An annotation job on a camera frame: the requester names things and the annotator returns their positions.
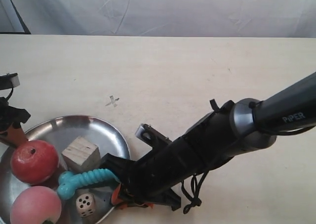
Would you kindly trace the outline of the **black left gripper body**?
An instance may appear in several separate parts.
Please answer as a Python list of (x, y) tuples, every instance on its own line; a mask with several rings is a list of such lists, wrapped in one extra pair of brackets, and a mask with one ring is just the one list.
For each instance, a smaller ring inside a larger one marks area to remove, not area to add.
[(9, 106), (5, 97), (0, 98), (0, 131), (5, 132), (10, 127), (20, 129), (21, 124), (25, 124), (31, 114), (26, 109)]

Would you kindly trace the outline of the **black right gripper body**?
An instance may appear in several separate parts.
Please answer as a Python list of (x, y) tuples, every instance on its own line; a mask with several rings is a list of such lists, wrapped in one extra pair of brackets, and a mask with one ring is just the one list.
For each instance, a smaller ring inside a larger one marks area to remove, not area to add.
[(181, 198), (171, 188), (192, 177), (192, 195), (182, 189), (190, 201), (184, 209), (188, 211), (201, 205), (198, 195), (208, 172), (232, 159), (225, 152), (234, 140), (229, 114), (212, 112), (161, 151), (151, 149), (137, 161), (106, 154), (100, 167), (113, 172), (145, 202), (170, 206), (174, 211), (181, 207)]

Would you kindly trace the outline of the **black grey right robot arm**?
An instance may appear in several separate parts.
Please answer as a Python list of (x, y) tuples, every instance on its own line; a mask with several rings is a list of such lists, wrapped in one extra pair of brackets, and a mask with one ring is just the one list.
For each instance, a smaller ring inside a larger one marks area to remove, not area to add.
[(311, 74), (263, 101), (246, 98), (219, 107), (211, 100), (210, 105), (213, 111), (176, 140), (142, 124), (136, 135), (152, 149), (137, 161), (105, 155), (102, 167), (119, 179), (111, 196), (116, 208), (158, 204), (177, 210), (181, 199), (172, 188), (187, 178), (191, 191), (182, 189), (189, 200), (183, 212), (200, 206), (200, 188), (210, 171), (235, 156), (272, 146), (278, 136), (315, 127), (316, 76)]

